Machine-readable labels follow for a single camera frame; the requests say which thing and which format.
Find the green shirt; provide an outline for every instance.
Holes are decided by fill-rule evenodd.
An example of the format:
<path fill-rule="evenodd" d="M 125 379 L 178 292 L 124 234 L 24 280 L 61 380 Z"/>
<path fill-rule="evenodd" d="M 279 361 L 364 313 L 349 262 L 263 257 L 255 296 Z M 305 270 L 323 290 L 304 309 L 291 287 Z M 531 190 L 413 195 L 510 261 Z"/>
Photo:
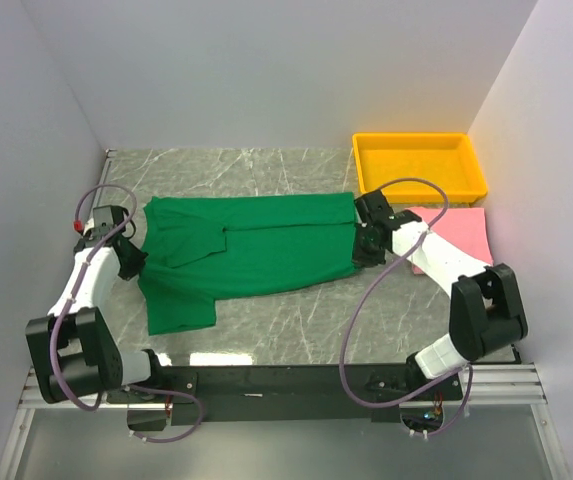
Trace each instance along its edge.
<path fill-rule="evenodd" d="M 157 198 L 144 207 L 139 277 L 150 335 L 215 324 L 215 300 L 295 290 L 353 274 L 351 193 Z"/>

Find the yellow plastic bin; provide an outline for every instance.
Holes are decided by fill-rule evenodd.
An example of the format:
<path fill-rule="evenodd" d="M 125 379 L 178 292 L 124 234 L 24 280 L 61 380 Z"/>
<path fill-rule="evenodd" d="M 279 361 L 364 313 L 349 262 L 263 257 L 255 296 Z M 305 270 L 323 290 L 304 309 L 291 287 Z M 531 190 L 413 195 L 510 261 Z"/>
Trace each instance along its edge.
<path fill-rule="evenodd" d="M 453 203 L 473 203 L 488 193 L 464 133 L 356 133 L 353 148 L 361 193 L 399 177 L 430 180 Z M 384 195 L 390 203 L 442 203 L 437 192 L 416 182 L 391 185 Z"/>

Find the marble surface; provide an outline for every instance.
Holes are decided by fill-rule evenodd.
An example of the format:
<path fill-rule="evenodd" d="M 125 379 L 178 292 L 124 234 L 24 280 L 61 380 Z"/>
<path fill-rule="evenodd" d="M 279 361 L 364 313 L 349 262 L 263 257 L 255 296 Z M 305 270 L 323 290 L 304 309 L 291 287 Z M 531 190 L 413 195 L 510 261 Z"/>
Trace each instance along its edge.
<path fill-rule="evenodd" d="M 152 196 L 233 197 L 352 191 L 357 173 L 349 149 L 121 150 L 109 156 L 106 181 L 132 188 L 140 207 Z M 126 195 L 106 189 L 101 204 L 130 208 Z M 135 215 L 141 246 L 143 211 Z M 153 348 L 174 365 L 191 354 L 214 354 L 199 363 L 320 364 L 337 362 L 342 335 L 357 301 L 383 267 L 303 290 L 217 302 L 214 328 L 148 336 L 145 300 L 136 281 L 118 280 L 105 317 L 120 349 Z M 353 330 L 348 359 L 403 362 L 448 330 L 449 299 L 410 265 L 375 290 Z M 513 361 L 509 348 L 487 357 Z"/>

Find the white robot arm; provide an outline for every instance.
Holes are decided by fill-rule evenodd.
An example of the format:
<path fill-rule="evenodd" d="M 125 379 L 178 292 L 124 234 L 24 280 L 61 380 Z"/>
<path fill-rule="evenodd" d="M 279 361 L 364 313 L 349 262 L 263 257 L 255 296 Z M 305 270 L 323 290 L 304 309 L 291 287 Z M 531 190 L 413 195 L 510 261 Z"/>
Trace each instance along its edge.
<path fill-rule="evenodd" d="M 449 333 L 409 357 L 423 379 L 434 379 L 524 338 L 528 326 L 513 271 L 491 266 L 462 252 L 429 230 L 409 210 L 394 213 L 381 191 L 355 202 L 358 227 L 354 260 L 384 263 L 385 250 L 405 255 L 428 232 L 408 260 L 450 297 Z"/>
<path fill-rule="evenodd" d="M 125 213 L 125 209 L 119 206 L 97 207 L 93 210 L 93 222 L 89 222 L 86 231 L 82 232 L 81 226 L 76 226 L 81 238 L 75 247 L 75 264 L 66 287 L 46 317 L 31 320 L 26 326 L 26 339 L 40 391 L 49 403 L 66 399 L 53 376 L 48 352 L 54 321 L 72 297 L 73 285 L 78 281 L 89 252 L 103 236 L 123 222 Z M 81 352 L 59 356 L 62 374 L 78 396 L 141 382 L 153 373 L 156 364 L 154 353 L 120 351 L 101 314 L 117 278 L 129 280 L 139 274 L 145 258 L 146 254 L 135 247 L 122 231 L 110 238 L 88 265 L 58 338 L 58 349 L 73 340 L 81 343 Z"/>

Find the pink towel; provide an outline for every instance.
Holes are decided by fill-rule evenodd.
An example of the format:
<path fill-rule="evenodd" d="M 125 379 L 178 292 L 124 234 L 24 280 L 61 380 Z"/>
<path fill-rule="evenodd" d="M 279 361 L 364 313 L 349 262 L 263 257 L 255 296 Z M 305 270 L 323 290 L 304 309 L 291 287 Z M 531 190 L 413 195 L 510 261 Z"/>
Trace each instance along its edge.
<path fill-rule="evenodd" d="M 413 207 L 410 210 L 422 217 L 426 223 L 440 211 L 438 208 L 425 207 Z M 471 257 L 493 264 L 486 237 L 486 215 L 483 208 L 451 208 L 433 227 L 433 231 Z M 413 272 L 423 273 L 417 267 L 413 267 Z"/>

